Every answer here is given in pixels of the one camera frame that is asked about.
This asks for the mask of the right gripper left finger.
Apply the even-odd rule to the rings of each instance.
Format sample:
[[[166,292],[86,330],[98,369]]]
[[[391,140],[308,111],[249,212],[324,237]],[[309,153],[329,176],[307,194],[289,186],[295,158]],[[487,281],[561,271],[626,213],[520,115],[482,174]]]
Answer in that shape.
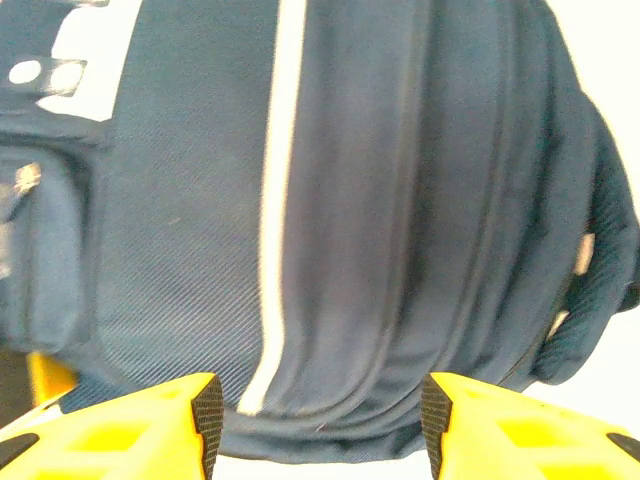
[[[0,429],[0,480],[212,480],[219,378],[197,373],[64,414],[53,397]]]

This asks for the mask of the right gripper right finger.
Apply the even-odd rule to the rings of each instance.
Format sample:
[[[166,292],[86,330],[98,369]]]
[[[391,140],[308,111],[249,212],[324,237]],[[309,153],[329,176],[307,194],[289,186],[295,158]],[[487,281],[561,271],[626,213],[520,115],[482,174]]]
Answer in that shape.
[[[453,373],[430,373],[421,426],[433,480],[640,480],[621,427]]]

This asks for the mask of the navy blue backpack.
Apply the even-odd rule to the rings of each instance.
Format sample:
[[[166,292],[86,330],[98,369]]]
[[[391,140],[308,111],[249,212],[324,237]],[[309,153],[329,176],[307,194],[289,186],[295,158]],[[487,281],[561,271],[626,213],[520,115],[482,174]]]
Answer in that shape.
[[[395,460],[428,373],[560,384],[639,305],[546,0],[0,0],[0,345],[64,413],[211,372],[227,456]]]

